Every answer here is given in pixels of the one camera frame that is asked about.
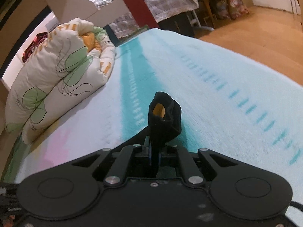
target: rolled duvet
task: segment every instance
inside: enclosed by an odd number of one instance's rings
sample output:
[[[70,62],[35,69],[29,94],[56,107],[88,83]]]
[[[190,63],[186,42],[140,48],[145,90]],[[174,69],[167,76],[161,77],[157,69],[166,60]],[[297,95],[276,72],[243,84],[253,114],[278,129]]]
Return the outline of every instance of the rolled duvet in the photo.
[[[23,128],[25,144],[107,82],[116,48],[104,29],[77,18],[49,33],[36,51],[13,83],[5,108],[6,130]]]

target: light blue mattress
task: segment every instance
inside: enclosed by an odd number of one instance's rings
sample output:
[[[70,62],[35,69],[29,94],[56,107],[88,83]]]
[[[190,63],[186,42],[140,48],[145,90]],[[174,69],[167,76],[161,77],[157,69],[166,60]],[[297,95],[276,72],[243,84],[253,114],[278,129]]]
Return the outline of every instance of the light blue mattress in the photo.
[[[182,134],[174,143],[191,152],[210,148],[275,172],[292,185],[294,200],[303,203],[303,88],[242,55],[158,29],[121,45],[106,86],[61,117],[32,147],[17,143],[6,180],[20,182],[116,147],[147,126],[157,91],[170,94],[182,108]],[[287,214],[303,226],[302,215]]]

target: red fabric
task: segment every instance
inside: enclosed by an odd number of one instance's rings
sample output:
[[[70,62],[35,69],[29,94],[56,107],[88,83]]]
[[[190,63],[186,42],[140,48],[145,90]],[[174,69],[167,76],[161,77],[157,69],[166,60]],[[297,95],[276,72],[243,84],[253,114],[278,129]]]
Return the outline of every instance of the red fabric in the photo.
[[[31,56],[31,54],[35,51],[35,49],[39,46],[47,38],[47,32],[42,32],[36,35],[31,44],[27,47],[22,55],[22,61],[25,63],[27,59]]]
[[[123,0],[139,27],[159,28],[144,0]]]

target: circular pad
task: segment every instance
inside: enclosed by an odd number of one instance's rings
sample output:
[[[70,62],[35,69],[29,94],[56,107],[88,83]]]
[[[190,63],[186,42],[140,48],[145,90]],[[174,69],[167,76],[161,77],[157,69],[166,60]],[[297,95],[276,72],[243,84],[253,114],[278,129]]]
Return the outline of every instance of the circular pad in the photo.
[[[237,191],[246,197],[259,198],[267,195],[270,190],[270,184],[260,178],[244,178],[236,183]]]
[[[96,180],[86,168],[62,166],[27,177],[18,186],[17,198],[30,214],[61,220],[84,212],[99,194]]]
[[[284,214],[292,199],[284,178],[247,165],[222,168],[211,182],[210,194],[221,210],[247,220]]]

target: black cable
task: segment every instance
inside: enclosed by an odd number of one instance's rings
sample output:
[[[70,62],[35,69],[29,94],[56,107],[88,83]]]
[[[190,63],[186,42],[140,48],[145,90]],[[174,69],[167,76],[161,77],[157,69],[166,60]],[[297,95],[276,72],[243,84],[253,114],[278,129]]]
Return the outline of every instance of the black cable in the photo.
[[[290,202],[290,206],[300,210],[301,212],[303,212],[303,205],[299,202],[295,202],[295,201],[292,201]]]

